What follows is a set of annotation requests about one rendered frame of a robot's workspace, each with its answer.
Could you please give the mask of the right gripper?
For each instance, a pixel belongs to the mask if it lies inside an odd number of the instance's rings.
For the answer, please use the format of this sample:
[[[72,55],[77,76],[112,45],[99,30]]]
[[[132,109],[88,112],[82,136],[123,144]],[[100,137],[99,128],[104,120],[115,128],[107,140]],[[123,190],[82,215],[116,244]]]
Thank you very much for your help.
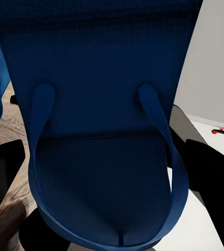
[[[10,103],[18,105],[17,99],[15,95],[12,95],[10,98]]]

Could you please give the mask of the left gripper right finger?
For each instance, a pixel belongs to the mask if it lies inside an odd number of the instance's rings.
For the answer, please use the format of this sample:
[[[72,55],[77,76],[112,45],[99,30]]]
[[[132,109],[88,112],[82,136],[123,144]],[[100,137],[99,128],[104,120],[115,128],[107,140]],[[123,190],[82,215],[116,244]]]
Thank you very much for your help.
[[[224,246],[224,155],[187,139],[183,158]]]

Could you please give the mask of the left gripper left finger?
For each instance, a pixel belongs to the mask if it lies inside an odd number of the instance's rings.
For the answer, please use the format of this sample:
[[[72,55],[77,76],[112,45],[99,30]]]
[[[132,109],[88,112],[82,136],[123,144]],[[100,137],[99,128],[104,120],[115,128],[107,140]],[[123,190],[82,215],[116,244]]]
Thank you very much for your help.
[[[0,145],[0,204],[12,185],[25,158],[24,145],[21,139]]]

